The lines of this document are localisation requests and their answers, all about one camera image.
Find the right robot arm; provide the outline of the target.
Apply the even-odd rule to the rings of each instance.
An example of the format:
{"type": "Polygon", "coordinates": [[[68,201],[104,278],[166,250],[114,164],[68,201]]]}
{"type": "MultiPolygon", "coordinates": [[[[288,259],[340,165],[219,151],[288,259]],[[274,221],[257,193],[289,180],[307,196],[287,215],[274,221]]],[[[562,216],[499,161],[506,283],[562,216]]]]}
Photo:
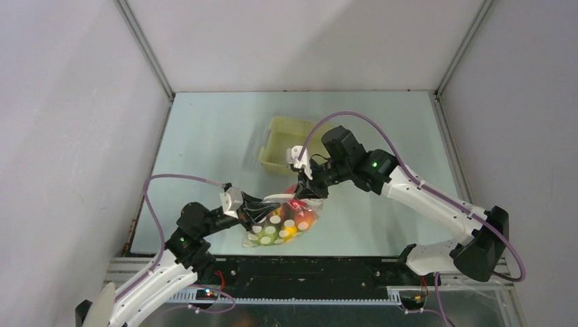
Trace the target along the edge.
{"type": "Polygon", "coordinates": [[[485,210],[417,181],[396,156],[366,151],[353,133],[338,126],[322,136],[329,154],[324,163],[309,158],[303,146],[286,151],[288,166],[297,172],[295,197],[325,199],[329,187],[351,181],[359,189],[396,200],[445,227],[453,239],[431,245],[408,245],[399,256],[397,278],[413,285],[430,273],[459,271],[487,282],[506,249],[509,216],[499,206],[485,210]]]}

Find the orange peach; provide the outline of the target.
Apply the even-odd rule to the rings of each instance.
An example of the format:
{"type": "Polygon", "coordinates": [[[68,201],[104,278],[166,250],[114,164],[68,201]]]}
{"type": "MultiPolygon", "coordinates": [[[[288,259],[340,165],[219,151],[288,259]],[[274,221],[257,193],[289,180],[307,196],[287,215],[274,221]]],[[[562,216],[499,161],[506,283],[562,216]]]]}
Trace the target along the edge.
{"type": "Polygon", "coordinates": [[[306,231],[313,226],[318,216],[314,211],[302,211],[294,215],[294,222],[300,231],[306,231]]]}

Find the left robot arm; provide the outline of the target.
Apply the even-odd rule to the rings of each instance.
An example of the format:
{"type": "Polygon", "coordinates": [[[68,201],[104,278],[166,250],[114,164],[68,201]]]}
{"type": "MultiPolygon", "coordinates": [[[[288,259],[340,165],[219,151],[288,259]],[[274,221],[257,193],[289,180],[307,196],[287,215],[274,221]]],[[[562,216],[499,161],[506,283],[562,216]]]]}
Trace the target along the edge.
{"type": "Polygon", "coordinates": [[[81,302],[75,309],[76,325],[139,326],[178,291],[213,280],[215,257],[205,237],[236,225],[250,231],[289,195],[261,200],[230,188],[219,197],[221,205],[213,210],[199,202],[186,204],[176,230],[153,260],[122,286],[109,283],[94,301],[81,302]]]}

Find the clear zip top bag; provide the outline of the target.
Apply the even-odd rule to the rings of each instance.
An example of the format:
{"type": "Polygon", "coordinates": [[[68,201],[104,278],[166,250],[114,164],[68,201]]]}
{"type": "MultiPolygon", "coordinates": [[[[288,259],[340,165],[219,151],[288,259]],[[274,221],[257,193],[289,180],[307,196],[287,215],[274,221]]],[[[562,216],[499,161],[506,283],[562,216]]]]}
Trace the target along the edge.
{"type": "Polygon", "coordinates": [[[266,202],[276,202],[276,209],[270,212],[265,219],[260,223],[253,225],[246,232],[244,237],[243,246],[244,247],[270,247],[276,245],[282,245],[292,242],[292,240],[298,238],[300,235],[310,230],[300,231],[295,234],[292,238],[281,238],[279,236],[279,231],[281,230],[285,221],[294,221],[294,215],[302,211],[314,211],[319,219],[321,211],[323,209],[324,200],[323,199],[296,199],[294,194],[292,196],[295,200],[303,200],[311,205],[310,210],[303,209],[293,209],[287,201],[290,199],[289,195],[281,193],[269,195],[263,200],[266,202]]]}

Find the red bell pepper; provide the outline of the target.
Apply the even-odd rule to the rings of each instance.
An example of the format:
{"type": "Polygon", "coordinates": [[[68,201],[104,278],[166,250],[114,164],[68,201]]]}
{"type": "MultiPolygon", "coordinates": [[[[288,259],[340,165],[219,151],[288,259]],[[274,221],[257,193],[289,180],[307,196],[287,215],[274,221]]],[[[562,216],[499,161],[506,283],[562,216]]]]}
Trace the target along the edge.
{"type": "Polygon", "coordinates": [[[285,189],[283,191],[283,194],[285,195],[289,195],[290,199],[287,201],[287,203],[293,208],[293,209],[303,209],[303,210],[310,210],[311,209],[311,205],[306,203],[303,200],[295,200],[292,196],[295,193],[297,188],[297,184],[293,184],[291,186],[289,186],[289,188],[285,189]]]}

